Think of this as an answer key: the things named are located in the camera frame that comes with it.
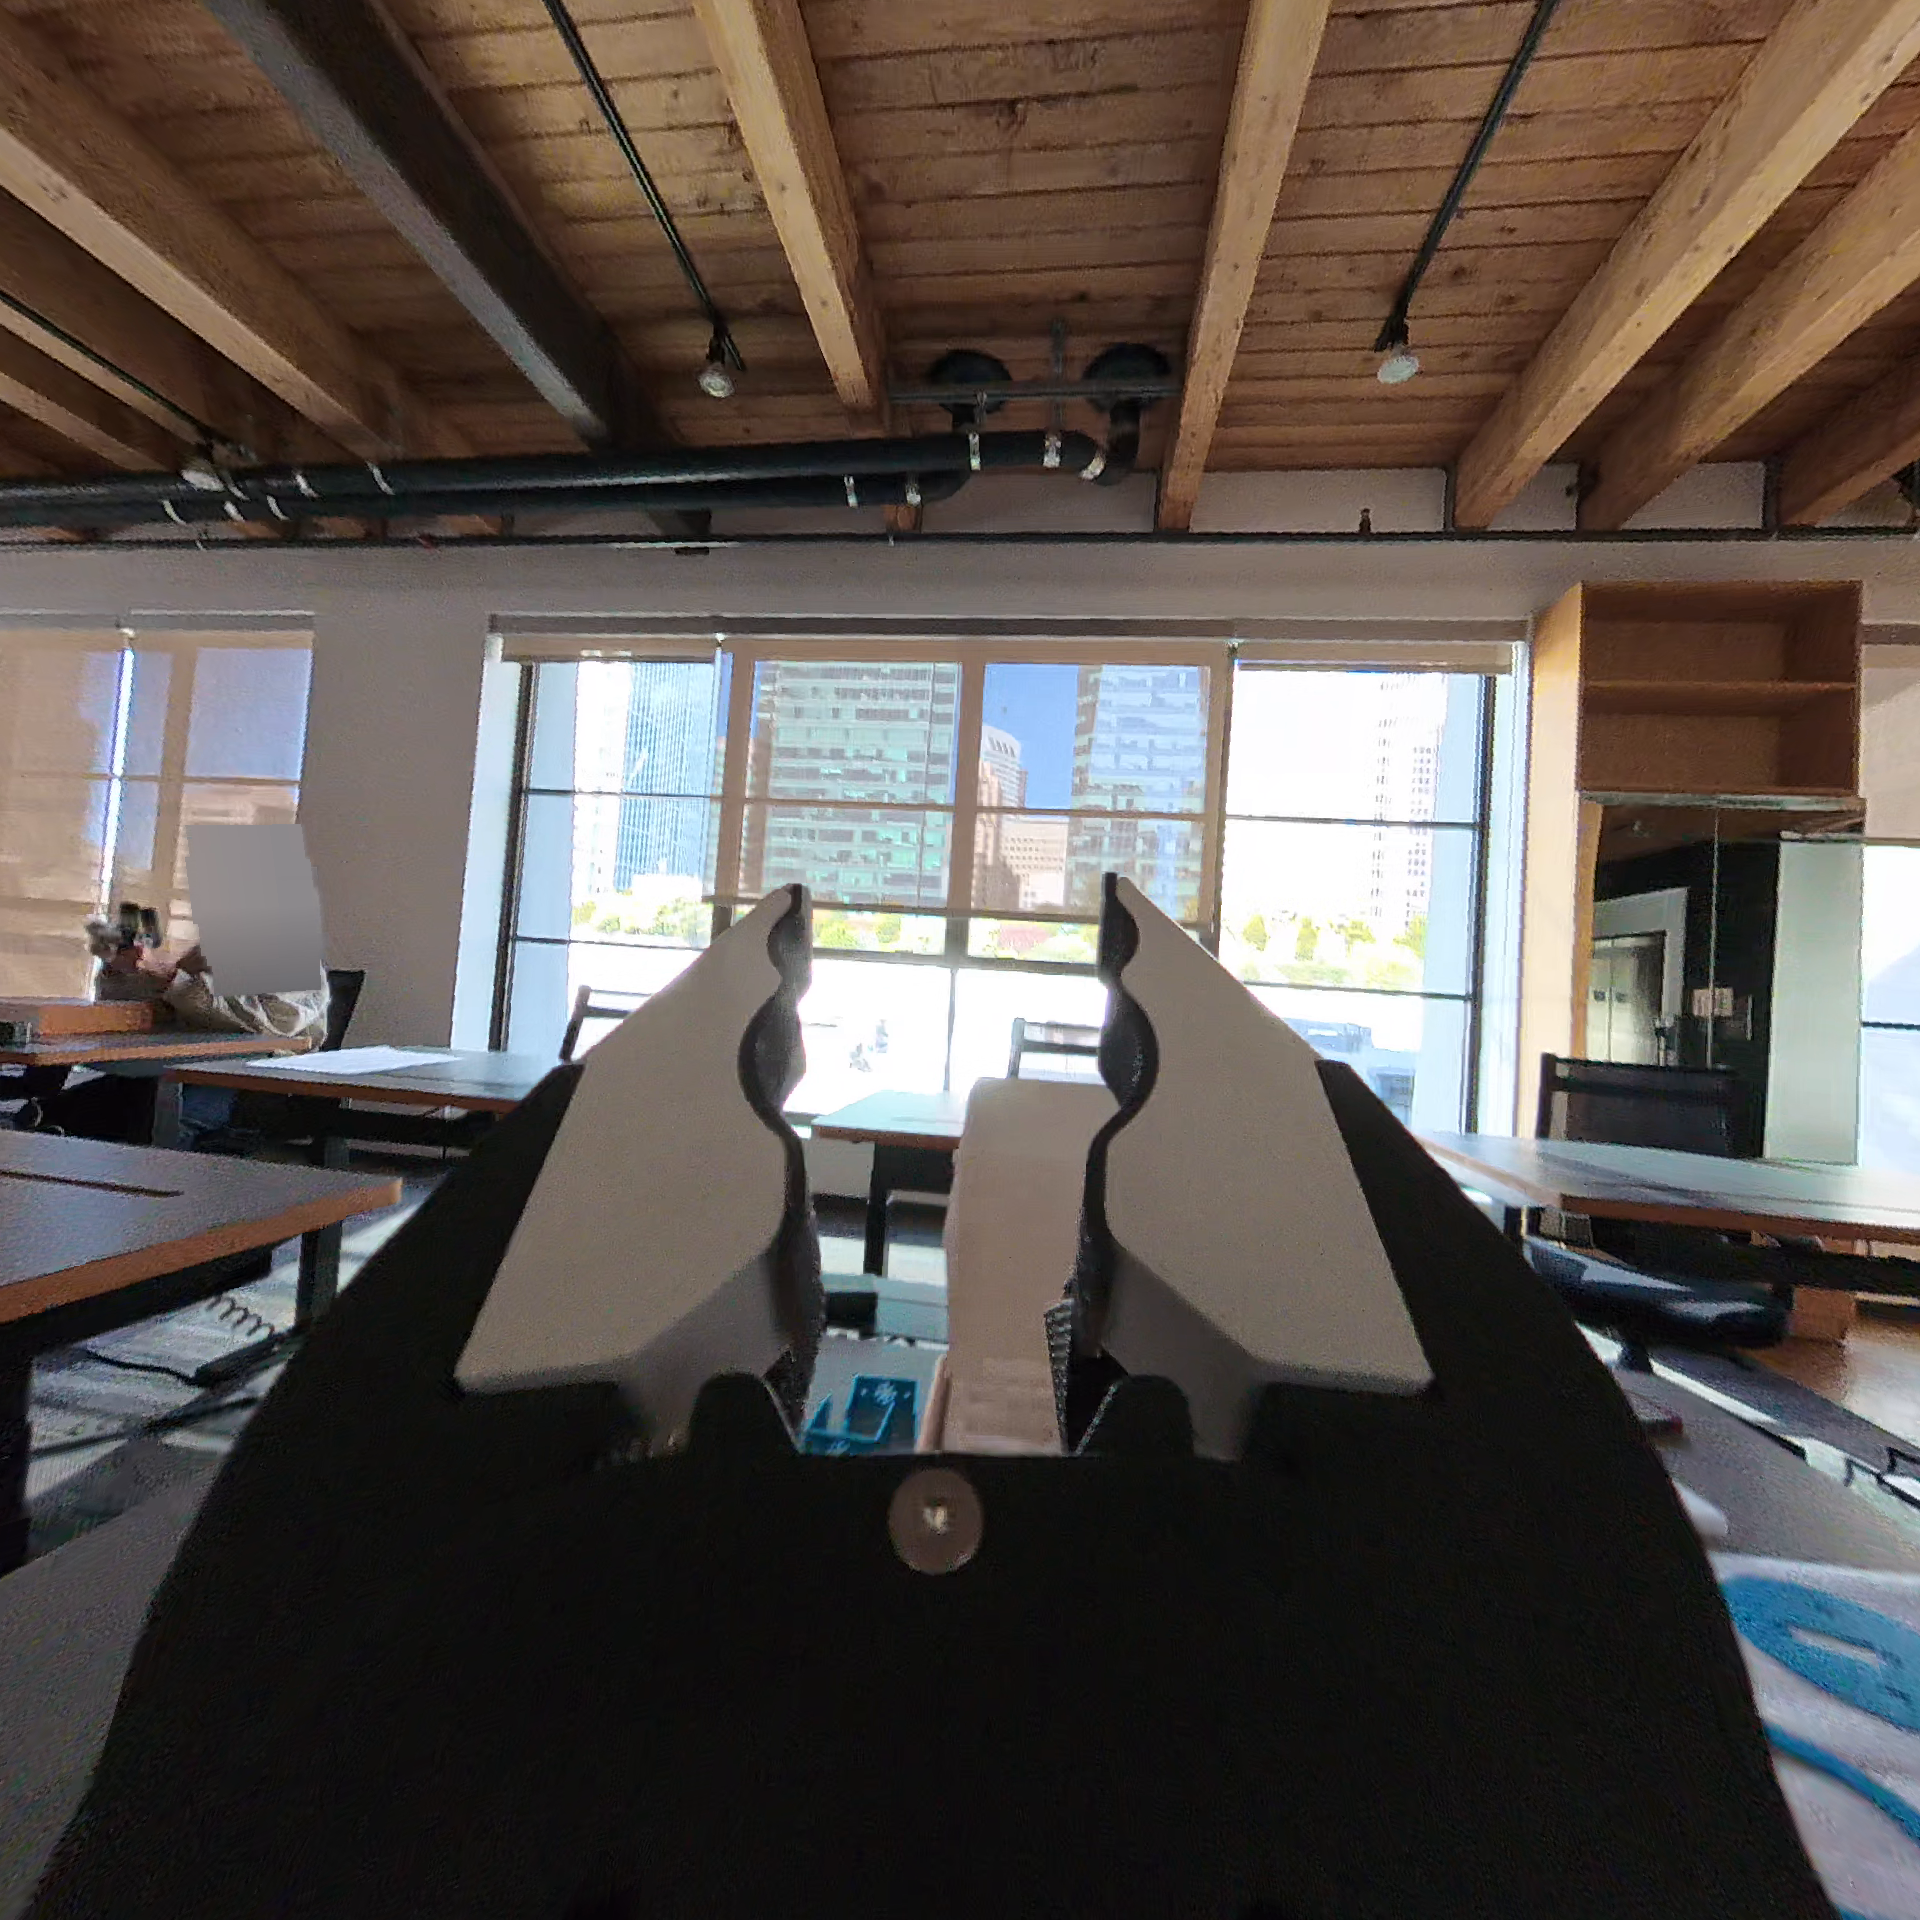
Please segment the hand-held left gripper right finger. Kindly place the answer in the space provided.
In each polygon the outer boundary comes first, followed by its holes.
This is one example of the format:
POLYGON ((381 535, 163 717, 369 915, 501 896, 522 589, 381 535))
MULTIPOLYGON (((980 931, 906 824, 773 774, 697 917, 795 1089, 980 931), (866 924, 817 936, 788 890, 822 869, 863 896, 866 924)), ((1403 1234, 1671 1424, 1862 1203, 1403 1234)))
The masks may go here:
POLYGON ((1098 974, 1117 1112, 1059 1307, 1063 1450, 1118 1379, 1172 1381, 1215 1459, 1243 1453, 1270 1385, 1425 1393, 1319 1056, 1122 876, 1099 882, 1098 974))

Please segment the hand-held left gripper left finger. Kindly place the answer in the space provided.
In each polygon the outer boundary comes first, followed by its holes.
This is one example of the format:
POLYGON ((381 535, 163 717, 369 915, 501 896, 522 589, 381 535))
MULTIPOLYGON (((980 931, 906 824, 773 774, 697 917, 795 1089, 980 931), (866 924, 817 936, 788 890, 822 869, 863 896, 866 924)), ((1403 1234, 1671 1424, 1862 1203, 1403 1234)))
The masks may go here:
POLYGON ((800 1428, 825 1319, 784 1117, 803 1077, 809 915, 803 886, 768 890, 586 1053, 460 1389, 612 1381, 664 1453, 708 1379, 748 1370, 800 1428))

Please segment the kit box with foam insert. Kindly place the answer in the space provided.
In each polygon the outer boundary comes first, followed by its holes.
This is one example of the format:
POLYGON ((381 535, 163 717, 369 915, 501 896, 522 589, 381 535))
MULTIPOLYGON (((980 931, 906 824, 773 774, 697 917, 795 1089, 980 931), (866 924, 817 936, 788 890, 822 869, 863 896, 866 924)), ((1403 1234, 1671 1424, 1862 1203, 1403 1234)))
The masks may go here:
POLYGON ((1046 1312, 1077 1261, 1091 1140, 1117 1112, 1098 1082, 984 1077, 945 1196, 939 1450, 1060 1453, 1046 1312))

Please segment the wood-edged office desk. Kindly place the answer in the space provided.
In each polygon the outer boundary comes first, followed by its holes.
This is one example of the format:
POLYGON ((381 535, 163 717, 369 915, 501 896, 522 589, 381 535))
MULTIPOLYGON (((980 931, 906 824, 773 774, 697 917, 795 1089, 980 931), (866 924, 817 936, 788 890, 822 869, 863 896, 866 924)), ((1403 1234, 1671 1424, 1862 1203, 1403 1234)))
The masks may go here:
POLYGON ((281 1117, 268 1130, 278 1140, 301 1143, 310 1167, 338 1173, 350 1167, 354 1143, 465 1153, 556 1072, 556 1062, 511 1053, 455 1053, 446 1067, 361 1082, 234 1072, 238 1062, 249 1058, 219 1056, 166 1066, 156 1077, 150 1146, 180 1146, 181 1091, 209 1089, 275 1102, 281 1117))
POLYGON ((890 1200, 906 1193, 945 1203, 963 1121, 965 1102, 950 1091, 874 1091, 813 1121, 813 1140, 871 1148, 863 1269, 874 1280, 886 1275, 890 1200))
POLYGON ((338 1227, 401 1203, 381 1177, 4 1133, 4 1351, 34 1355, 163 1312, 163 1277, 338 1227))
POLYGON ((1736 1234, 1915 1244, 1915 1178, 1834 1163, 1714 1160, 1619 1143, 1421 1130, 1460 1187, 1506 1208, 1736 1234))
POLYGON ((310 1053, 301 1040, 199 1032, 158 1021, 150 1004, 4 1000, 4 1067, 103 1067, 310 1053))

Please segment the grey desk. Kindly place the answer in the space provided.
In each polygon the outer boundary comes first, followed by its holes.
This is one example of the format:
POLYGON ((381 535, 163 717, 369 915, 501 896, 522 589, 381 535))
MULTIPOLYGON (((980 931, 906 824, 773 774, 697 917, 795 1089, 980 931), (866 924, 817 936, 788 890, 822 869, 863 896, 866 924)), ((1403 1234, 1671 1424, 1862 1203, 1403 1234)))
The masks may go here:
MULTIPOLYGON (((1702 1385, 1610 1370, 1644 1447, 1681 1459, 1681 1504, 1735 1571, 1848 1590, 1915 1623, 1915 1514, 1874 1517, 1785 1450, 1714 1409, 1702 1385)), ((156 1495, 4 1582, 4 1918, 24 1918, 78 1809, 146 1607, 209 1479, 156 1495)), ((1915 1844, 1810 1759, 1775 1759, 1801 1842, 1848 1918, 1915 1918, 1915 1844)))

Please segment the large window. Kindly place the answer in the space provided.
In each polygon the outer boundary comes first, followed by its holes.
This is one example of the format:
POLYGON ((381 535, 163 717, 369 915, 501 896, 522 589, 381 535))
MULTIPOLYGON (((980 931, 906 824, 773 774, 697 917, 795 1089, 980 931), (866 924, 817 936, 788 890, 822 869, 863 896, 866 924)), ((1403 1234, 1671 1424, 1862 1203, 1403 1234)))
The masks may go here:
POLYGON ((493 1043, 557 1056, 793 882, 800 1117, 1098 1029, 1125 880, 1403 1121, 1472 1117, 1499 673, 1021 632, 517 637, 493 1043))

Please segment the black office chair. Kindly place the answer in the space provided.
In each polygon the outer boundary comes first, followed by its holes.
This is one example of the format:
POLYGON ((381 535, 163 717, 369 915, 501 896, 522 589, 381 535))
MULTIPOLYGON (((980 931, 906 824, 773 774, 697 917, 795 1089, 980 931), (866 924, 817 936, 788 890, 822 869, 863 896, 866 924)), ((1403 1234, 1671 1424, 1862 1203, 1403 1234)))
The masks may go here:
MULTIPOLYGON (((1533 1133, 1729 1160, 1742 1091, 1725 1067, 1541 1058, 1533 1133)), ((1790 1332, 1790 1287, 1761 1254, 1706 1227, 1541 1213, 1526 1258, 1573 1319, 1617 1336, 1631 1369, 1644 1344, 1772 1350, 1790 1332)))

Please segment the glass door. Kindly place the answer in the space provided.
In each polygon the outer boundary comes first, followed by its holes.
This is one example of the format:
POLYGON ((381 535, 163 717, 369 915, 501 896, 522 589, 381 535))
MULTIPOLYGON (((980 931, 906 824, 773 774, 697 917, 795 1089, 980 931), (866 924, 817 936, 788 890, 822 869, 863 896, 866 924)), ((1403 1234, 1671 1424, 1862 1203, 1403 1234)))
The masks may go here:
POLYGON ((1863 803, 1602 792, 1579 1053, 1725 1072, 1728 1148, 1850 1163, 1863 803))

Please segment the window with beige blind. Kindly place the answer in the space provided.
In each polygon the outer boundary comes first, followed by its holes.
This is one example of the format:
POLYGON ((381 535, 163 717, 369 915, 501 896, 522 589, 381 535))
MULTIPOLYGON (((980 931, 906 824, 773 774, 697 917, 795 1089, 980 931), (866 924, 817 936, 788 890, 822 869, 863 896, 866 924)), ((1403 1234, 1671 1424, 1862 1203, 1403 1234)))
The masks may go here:
POLYGON ((84 920, 189 915, 192 827, 291 827, 301 627, 4 627, 4 996, 88 1000, 84 920))

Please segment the black ceiling pipe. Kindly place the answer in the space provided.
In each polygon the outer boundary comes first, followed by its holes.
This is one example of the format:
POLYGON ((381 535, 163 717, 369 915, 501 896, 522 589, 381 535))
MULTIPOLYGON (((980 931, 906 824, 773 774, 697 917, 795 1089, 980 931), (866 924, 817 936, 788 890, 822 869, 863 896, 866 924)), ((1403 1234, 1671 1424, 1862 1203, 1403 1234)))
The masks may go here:
POLYGON ((923 507, 977 474, 1046 469, 1114 488, 1138 454, 1138 417, 1105 438, 1083 430, 984 430, 859 438, 672 454, 526 454, 499 459, 354 459, 4 479, 4 530, 118 530, 298 520, 488 520, 527 512, 686 515, 706 510, 923 507))

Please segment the white sleeve with teal circles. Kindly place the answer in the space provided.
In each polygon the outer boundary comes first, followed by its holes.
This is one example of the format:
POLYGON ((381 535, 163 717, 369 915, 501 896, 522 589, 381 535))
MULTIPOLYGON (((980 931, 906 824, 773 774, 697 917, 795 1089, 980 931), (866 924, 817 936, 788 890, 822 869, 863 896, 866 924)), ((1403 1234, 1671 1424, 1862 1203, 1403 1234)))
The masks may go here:
POLYGON ((1915 1575, 1714 1553, 1799 1838, 1842 1918, 1915 1918, 1915 1575))

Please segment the black lighting track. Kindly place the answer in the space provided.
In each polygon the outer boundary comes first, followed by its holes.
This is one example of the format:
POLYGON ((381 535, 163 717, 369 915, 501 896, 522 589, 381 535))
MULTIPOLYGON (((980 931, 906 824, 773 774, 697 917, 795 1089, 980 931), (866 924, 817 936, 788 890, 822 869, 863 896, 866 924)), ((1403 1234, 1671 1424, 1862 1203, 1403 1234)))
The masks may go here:
POLYGON ((686 248, 682 229, 678 229, 652 170, 638 157, 637 136, 628 123, 628 114, 619 111, 601 65, 586 51, 586 43, 585 43, 572 9, 563 4, 543 4, 543 13, 548 13, 548 24, 557 32, 575 75, 586 87, 591 104, 597 109, 616 154, 628 163, 628 173, 634 178, 650 215, 659 227, 665 248, 672 253, 672 262, 677 262, 695 306, 701 310, 701 317, 708 322, 708 360, 729 372, 744 372, 748 363, 731 338, 731 322, 729 322, 726 310, 719 306, 719 301, 708 293, 708 281, 697 271, 691 253, 686 248))
POLYGON ((1421 293, 1423 278, 1425 278, 1435 253, 1442 248, 1445 233, 1454 229, 1454 220, 1460 215, 1460 205, 1462 205, 1469 186, 1474 183, 1474 173, 1479 173, 1492 141, 1499 136, 1499 131, 1511 111, 1511 100, 1515 100, 1536 50, 1541 50, 1541 38, 1547 35, 1558 9, 1559 9, 1559 4, 1533 4, 1531 18, 1526 24, 1526 32, 1521 32, 1509 65, 1502 68, 1502 77, 1482 111, 1482 120, 1479 120, 1466 154, 1460 157, 1460 167, 1454 170, 1454 180, 1449 180, 1438 205, 1434 208, 1434 215, 1425 221, 1421 248, 1413 253, 1413 257, 1397 284, 1393 303, 1388 306, 1388 319, 1380 322, 1380 333, 1379 333, 1379 350, 1403 350, 1410 303, 1421 293))

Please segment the blue metal bracket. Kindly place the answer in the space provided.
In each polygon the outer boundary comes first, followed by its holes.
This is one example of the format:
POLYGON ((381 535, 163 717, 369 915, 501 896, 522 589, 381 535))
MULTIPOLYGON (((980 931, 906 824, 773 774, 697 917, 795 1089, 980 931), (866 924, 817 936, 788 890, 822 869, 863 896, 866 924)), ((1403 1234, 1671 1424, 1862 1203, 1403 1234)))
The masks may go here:
POLYGON ((851 1375, 845 1393, 822 1399, 803 1428, 809 1455, 912 1453, 918 1443, 918 1379, 851 1375))

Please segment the wooden wall shelf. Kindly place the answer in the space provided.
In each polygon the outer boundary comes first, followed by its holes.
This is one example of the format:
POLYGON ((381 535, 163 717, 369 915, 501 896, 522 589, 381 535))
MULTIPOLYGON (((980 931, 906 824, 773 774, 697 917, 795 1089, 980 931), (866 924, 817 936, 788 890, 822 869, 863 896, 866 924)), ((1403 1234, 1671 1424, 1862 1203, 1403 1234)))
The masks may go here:
POLYGON ((1573 585, 1526 646, 1518 1094, 1586 1058, 1602 792, 1856 796, 1856 585, 1573 585))

